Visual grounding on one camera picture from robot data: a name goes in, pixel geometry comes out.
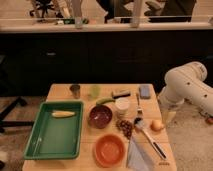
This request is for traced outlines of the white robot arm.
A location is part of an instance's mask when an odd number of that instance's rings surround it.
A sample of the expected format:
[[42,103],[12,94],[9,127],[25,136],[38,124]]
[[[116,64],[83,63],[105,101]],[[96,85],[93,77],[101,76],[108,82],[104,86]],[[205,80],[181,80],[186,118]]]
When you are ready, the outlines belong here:
[[198,106],[203,115],[213,118],[213,87],[204,83],[206,77],[206,67],[197,61],[172,68],[165,74],[165,86],[158,95],[165,125],[172,121],[185,100]]

